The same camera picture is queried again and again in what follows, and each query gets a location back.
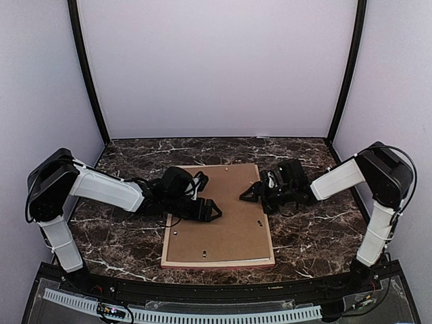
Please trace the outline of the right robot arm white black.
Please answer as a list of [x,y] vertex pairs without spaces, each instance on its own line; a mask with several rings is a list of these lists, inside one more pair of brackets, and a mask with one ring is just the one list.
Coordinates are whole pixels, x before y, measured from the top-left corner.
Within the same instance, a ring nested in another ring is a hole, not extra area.
[[306,176],[299,159],[286,159],[277,168],[277,172],[262,171],[259,181],[239,199],[261,203],[264,213],[272,215],[287,203],[314,205],[359,184],[368,186],[373,211],[355,257],[365,267],[372,267],[381,258],[418,183],[411,156],[382,142],[373,143],[313,181]]

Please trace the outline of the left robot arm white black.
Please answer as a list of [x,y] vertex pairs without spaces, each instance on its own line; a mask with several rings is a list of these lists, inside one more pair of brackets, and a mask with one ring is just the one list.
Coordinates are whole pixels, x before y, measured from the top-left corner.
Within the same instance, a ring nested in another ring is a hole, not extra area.
[[211,222],[223,215],[214,200],[201,198],[209,177],[169,167],[160,178],[123,178],[109,175],[75,159],[59,148],[28,176],[25,204],[27,223],[37,223],[68,281],[81,294],[95,289],[95,279],[72,237],[64,209],[72,197],[105,203],[129,213],[153,216],[167,213],[178,219]]

